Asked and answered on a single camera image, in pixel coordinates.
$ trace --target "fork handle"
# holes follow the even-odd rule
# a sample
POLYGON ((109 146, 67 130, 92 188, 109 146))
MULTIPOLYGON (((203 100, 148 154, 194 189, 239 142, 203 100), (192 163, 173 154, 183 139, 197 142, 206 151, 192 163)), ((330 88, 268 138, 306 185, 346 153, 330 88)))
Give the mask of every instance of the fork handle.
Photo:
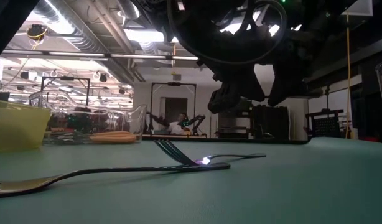
POLYGON ((100 169, 86 169, 64 174, 56 178, 53 182, 76 177, 85 174, 101 174, 109 172, 201 172, 211 170, 229 169, 230 164, 216 163, 210 165, 200 166, 166 166, 166 167, 122 167, 122 168, 100 168, 100 169))

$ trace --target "green table surface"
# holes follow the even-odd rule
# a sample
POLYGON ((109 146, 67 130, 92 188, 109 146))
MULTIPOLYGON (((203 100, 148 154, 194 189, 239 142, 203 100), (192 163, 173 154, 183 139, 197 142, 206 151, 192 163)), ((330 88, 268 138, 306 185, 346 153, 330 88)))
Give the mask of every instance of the green table surface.
MULTIPOLYGON (((2 223, 382 223, 382 144, 316 138, 306 145, 177 142, 191 158, 263 152, 231 169, 92 174, 0 198, 2 223)), ((44 146, 0 153, 0 180, 78 169, 176 164, 153 142, 44 146)))

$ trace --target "fork tines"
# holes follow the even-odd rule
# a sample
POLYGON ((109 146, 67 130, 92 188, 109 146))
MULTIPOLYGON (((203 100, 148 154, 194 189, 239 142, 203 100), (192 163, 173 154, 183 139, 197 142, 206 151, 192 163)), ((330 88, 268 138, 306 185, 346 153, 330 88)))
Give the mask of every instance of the fork tines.
POLYGON ((154 141, 155 144, 158 145, 158 147, 164 151, 170 158, 174 159, 175 161, 188 165, 188 166, 198 166, 196 162, 188 158, 182 151, 180 151, 179 148, 177 148, 173 143, 170 141, 163 141, 158 140, 154 141))

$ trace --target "person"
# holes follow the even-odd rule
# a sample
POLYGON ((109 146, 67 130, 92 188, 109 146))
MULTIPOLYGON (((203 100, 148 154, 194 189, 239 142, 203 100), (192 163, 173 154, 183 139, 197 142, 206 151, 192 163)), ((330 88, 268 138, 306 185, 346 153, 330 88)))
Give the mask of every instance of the person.
POLYGON ((179 117, 177 118, 177 121, 169 123, 169 127, 167 128, 168 131, 170 131, 170 134, 175 135, 184 135, 190 130, 186 128, 185 126, 181 126, 180 123, 183 121, 187 121, 188 116, 186 113, 179 114, 179 117))

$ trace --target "yellow bowl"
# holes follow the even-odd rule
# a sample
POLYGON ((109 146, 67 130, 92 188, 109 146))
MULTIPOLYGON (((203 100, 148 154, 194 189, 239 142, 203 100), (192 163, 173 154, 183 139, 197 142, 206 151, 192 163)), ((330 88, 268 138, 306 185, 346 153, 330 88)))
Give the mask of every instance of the yellow bowl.
POLYGON ((0 152, 37 149, 50 109, 0 101, 0 152))

